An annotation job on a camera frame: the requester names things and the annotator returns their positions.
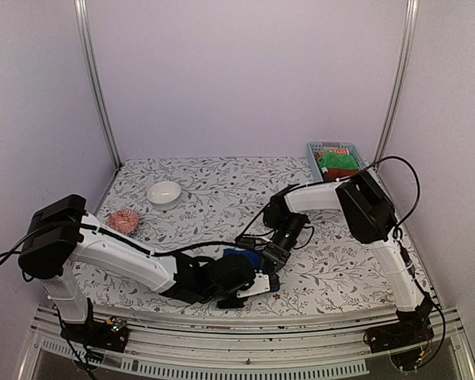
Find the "blue towel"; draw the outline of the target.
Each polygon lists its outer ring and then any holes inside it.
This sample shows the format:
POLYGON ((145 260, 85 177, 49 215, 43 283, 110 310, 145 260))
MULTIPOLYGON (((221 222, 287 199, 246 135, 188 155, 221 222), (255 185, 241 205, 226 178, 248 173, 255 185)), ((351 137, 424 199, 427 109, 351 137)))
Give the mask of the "blue towel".
POLYGON ((279 276, 273 272, 274 265, 269 259, 263 258, 261 255, 250 252, 248 250, 223 250, 223 257, 228 257, 232 255, 244 257, 252 265, 255 272, 260 272, 262 274, 268 275, 270 292, 277 292, 280 290, 281 283, 279 276))

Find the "dark red towel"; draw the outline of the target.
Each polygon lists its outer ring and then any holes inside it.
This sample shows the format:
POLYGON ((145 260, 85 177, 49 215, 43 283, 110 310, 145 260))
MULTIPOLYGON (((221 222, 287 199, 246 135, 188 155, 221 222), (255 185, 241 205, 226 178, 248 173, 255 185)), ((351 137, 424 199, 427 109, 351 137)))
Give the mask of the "dark red towel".
POLYGON ((343 179, 345 177, 351 177, 358 173, 357 169, 338 169, 338 168, 331 168, 327 169, 323 173, 324 182, 335 181, 337 179, 343 179))

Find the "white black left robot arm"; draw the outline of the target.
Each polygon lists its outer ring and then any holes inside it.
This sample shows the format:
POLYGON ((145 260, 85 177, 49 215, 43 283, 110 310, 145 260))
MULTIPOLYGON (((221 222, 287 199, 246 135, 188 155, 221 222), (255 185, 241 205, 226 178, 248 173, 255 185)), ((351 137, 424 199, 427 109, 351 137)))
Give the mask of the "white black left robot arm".
POLYGON ((63 321, 86 344, 96 343, 102 328, 90 317, 89 301, 73 273, 76 262, 115 272, 189 305, 235 295, 256 277, 241 255, 214 260, 189 256, 185 249, 157 253, 101 224, 86 210, 82 196, 66 196, 33 214, 18 264, 43 284, 63 321))

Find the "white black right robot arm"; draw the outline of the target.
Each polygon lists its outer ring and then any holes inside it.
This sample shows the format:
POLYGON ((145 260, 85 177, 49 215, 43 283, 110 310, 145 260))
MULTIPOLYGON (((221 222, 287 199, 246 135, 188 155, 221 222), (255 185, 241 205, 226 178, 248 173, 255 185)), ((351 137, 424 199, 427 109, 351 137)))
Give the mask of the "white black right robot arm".
POLYGON ((394 206, 367 171, 332 182, 288 185, 273 195, 264 208, 263 223, 275 233, 260 251, 262 257, 280 270, 308 223, 306 212, 326 209, 343 212, 351 236, 367 245, 381 265, 397 307, 399 322, 393 338, 410 345, 429 325, 434 305, 420 287, 412 259, 401 244, 394 206))

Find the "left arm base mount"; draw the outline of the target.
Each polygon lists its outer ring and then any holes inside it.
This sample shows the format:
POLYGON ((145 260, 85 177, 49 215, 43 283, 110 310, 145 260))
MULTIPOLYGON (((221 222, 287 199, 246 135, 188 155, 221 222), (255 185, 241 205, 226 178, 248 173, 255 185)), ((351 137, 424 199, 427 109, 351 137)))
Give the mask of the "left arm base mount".
POLYGON ((83 324, 68 324, 63 321, 60 336, 71 342, 80 343, 85 348, 124 353, 129 329, 127 322, 121 318, 110 317, 105 321, 90 318, 83 324))

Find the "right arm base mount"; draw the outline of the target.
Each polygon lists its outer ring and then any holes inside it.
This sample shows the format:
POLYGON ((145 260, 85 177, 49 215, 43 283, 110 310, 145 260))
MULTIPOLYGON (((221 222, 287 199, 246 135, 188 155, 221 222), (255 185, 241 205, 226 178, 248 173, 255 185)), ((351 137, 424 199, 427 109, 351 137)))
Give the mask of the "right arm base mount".
POLYGON ((392 354, 390 360, 399 371, 418 370, 435 334, 429 316, 417 312, 397 311, 397 322, 372 327, 365 331, 363 342, 372 353, 389 352, 416 344, 416 348, 392 354))

